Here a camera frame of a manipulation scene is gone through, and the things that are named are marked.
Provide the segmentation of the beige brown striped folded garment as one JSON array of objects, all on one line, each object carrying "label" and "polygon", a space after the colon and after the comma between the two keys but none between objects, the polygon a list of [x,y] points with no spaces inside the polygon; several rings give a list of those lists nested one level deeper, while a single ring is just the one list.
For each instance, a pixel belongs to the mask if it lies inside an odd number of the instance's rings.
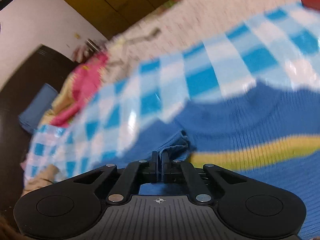
[{"label": "beige brown striped folded garment", "polygon": [[42,170],[38,175],[36,175],[33,179],[28,180],[23,191],[22,197],[28,194],[31,191],[35,191],[37,189],[41,189],[45,186],[49,186],[55,183],[55,177],[60,172],[60,170],[50,164],[44,170]]}]

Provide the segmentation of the blue white checkered plastic sheet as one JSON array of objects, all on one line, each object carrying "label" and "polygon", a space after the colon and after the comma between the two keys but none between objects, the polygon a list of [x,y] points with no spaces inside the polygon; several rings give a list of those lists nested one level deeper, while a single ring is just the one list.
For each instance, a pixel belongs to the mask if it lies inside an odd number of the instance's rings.
[{"label": "blue white checkered plastic sheet", "polygon": [[318,11],[287,4],[186,50],[140,63],[128,78],[94,93],[67,128],[37,130],[24,180],[50,164],[67,178],[121,158],[142,129],[169,120],[187,100],[227,98],[256,80],[274,87],[319,86]]}]

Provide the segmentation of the beige crumpled cloth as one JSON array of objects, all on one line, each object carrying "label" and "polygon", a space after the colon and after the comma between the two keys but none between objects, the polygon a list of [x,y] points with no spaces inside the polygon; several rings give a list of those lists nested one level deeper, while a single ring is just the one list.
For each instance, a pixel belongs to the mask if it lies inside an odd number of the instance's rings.
[{"label": "beige crumpled cloth", "polygon": [[129,48],[135,44],[142,42],[151,42],[161,34],[161,29],[153,28],[146,35],[140,35],[133,38],[118,37],[107,43],[106,51],[108,55],[108,65],[127,65],[131,60],[139,60],[138,57],[131,56]]}]

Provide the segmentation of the pink yellow floral quilt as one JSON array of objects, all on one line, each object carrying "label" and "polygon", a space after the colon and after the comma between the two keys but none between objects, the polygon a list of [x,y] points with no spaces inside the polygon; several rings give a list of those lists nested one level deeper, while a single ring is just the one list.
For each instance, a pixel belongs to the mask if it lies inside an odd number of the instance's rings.
[{"label": "pink yellow floral quilt", "polygon": [[46,111],[39,125],[68,127],[103,84],[108,55],[99,52],[79,64],[65,80],[59,94]]}]

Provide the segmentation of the blue pillow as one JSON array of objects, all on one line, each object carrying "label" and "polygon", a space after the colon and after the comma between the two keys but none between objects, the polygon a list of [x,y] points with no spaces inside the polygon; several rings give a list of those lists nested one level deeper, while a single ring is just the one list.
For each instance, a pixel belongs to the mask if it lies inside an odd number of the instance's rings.
[{"label": "blue pillow", "polygon": [[20,126],[29,134],[33,134],[44,113],[52,106],[58,92],[45,83],[29,106],[18,116]]}]

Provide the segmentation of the white floral bed sheet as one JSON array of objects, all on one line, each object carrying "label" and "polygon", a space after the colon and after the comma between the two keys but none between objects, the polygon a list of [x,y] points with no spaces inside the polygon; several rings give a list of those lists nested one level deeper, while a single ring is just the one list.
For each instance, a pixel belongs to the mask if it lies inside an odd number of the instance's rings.
[{"label": "white floral bed sheet", "polygon": [[251,15],[295,1],[298,0],[180,0],[165,11],[157,9],[114,38],[146,35],[156,27],[161,29],[161,34],[151,42],[129,48],[130,55],[139,60],[131,60],[127,65],[111,66],[107,63],[103,81],[123,79],[141,61],[188,48],[202,39],[227,31]]}]

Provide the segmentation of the blue striped knit sweater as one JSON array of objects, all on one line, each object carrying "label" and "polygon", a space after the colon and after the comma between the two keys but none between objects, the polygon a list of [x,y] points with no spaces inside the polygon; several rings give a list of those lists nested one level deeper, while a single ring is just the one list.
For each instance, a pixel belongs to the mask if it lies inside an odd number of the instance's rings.
[{"label": "blue striped knit sweater", "polygon": [[217,103],[189,101],[171,120],[141,131],[114,163],[124,168],[163,150],[195,167],[212,163],[293,192],[307,209],[300,237],[319,235],[319,91],[257,82]]}]

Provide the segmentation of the dark wooden headboard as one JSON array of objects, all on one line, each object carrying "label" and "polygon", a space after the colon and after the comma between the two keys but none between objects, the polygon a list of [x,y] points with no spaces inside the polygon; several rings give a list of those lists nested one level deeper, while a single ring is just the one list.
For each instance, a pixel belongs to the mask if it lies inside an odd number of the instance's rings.
[{"label": "dark wooden headboard", "polygon": [[48,83],[60,90],[75,63],[61,53],[41,45],[14,72],[1,90],[1,215],[9,217],[22,193],[20,163],[28,152],[31,136],[18,116]]}]

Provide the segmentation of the red white striped cloth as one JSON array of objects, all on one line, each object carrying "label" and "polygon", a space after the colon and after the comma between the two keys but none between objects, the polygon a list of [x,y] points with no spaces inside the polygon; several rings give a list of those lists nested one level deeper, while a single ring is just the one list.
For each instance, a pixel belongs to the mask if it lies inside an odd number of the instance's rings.
[{"label": "red white striped cloth", "polygon": [[90,40],[85,44],[77,46],[72,53],[71,60],[79,64],[88,61],[94,54],[101,52],[105,48],[106,40]]}]

